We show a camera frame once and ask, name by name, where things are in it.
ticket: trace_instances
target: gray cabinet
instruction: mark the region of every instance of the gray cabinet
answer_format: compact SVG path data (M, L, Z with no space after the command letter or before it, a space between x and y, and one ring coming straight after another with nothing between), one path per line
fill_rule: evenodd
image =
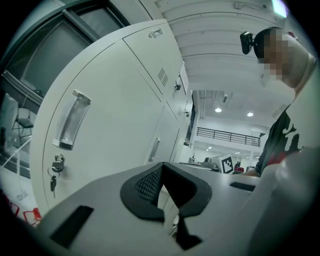
M100 177L170 161L186 136L183 65L166 20L110 33L75 57L39 109L30 149L41 214ZM65 158L54 193L55 155Z

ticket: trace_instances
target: ceiling light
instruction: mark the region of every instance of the ceiling light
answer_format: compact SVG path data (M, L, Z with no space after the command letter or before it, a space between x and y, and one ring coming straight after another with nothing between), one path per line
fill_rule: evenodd
M287 10L285 4L280 0L272 0L273 10L276 14L286 18Z

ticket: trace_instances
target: locker door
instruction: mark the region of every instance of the locker door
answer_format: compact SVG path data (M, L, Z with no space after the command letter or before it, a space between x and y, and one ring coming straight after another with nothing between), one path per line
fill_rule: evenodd
M88 63L61 98L43 153L43 182L49 208L95 179L145 163L163 104L131 62L131 55L134 54L123 40L116 42ZM53 144L53 139L57 129L68 123L61 124L60 120L75 97L74 90L88 97L91 104L79 125L73 148L67 150ZM65 162L54 198L47 170L56 154L62 154Z
M178 133L177 120L169 107L165 106L150 146L146 164L169 162Z
M167 23L146 28L123 40L140 60L163 95L167 87L174 86L169 81L178 79L183 60Z

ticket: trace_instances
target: balcony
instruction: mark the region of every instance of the balcony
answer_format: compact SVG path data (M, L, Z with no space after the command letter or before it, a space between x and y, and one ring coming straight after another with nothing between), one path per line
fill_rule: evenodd
M238 134L233 132L221 131L221 130L212 130L207 128L198 127L196 131L197 136L206 137L215 140L240 143L255 147L260 147L260 138L248 136L244 134Z

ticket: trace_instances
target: black t-shirt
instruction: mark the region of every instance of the black t-shirt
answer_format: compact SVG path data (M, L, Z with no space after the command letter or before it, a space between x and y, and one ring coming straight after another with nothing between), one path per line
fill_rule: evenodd
M265 142L263 152L255 166L259 175L265 167L279 164L286 156L299 151L300 135L287 114L287 110L279 116L278 120L270 128L269 136Z

